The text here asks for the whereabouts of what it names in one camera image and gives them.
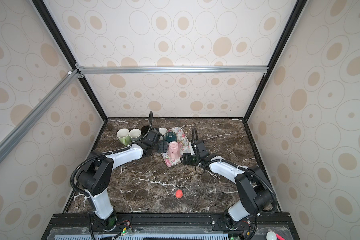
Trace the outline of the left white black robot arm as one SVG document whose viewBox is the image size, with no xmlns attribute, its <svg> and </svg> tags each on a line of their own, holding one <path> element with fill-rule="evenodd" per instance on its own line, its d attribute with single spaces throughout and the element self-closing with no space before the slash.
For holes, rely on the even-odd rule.
<svg viewBox="0 0 360 240">
<path fill-rule="evenodd" d="M 141 139 L 126 147 L 109 152 L 94 151 L 79 164 L 70 177 L 71 187 L 89 200 L 98 219 L 110 221 L 115 210 L 108 195 L 112 171 L 126 163 L 152 155 L 164 144 L 160 132 L 150 129 Z"/>
</svg>

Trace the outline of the black ceramic mug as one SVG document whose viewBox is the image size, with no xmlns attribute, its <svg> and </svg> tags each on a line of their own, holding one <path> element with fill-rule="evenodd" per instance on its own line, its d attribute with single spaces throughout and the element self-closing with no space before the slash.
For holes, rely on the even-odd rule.
<svg viewBox="0 0 360 240">
<path fill-rule="evenodd" d="M 141 128 L 142 135 L 146 135 L 150 131 L 151 127 L 149 125 L 143 126 Z"/>
</svg>

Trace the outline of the floral rectangular tray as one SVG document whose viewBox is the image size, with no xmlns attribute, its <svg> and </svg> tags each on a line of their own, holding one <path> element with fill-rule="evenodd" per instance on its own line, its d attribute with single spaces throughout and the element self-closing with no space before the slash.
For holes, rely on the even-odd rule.
<svg viewBox="0 0 360 240">
<path fill-rule="evenodd" d="M 184 154 L 195 154 L 191 147 L 191 142 L 188 140 L 181 127 L 169 129 L 166 133 L 165 140 L 168 143 L 168 149 L 166 153 L 162 153 L 162 157 L 167 167 L 173 167 L 180 164 L 181 157 Z"/>
</svg>

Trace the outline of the grey ceramic mug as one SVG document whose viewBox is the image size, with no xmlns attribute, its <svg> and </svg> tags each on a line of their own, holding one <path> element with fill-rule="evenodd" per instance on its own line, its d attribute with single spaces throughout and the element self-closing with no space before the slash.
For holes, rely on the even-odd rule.
<svg viewBox="0 0 360 240">
<path fill-rule="evenodd" d="M 138 141 L 142 137 L 142 132 L 140 129 L 133 129 L 129 132 L 129 137 L 132 142 Z"/>
</svg>

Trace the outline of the light green ceramic mug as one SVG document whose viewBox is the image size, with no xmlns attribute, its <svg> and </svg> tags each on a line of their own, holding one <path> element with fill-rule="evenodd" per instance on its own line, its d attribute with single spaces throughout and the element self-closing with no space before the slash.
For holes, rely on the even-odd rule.
<svg viewBox="0 0 360 240">
<path fill-rule="evenodd" d="M 130 145 L 132 142 L 129 134 L 130 131 L 128 129 L 120 129 L 117 131 L 117 138 L 124 146 Z"/>
</svg>

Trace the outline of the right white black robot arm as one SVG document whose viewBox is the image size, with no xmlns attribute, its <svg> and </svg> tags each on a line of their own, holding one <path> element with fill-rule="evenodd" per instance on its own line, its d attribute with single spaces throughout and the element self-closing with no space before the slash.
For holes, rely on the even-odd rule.
<svg viewBox="0 0 360 240">
<path fill-rule="evenodd" d="M 184 165 L 197 166 L 225 177 L 236 184 L 240 200 L 225 211 L 228 224 L 261 213 L 273 214 L 278 210 L 276 193 L 258 166 L 243 167 L 221 156 L 209 153 L 204 141 L 195 141 L 194 153 L 181 157 Z"/>
</svg>

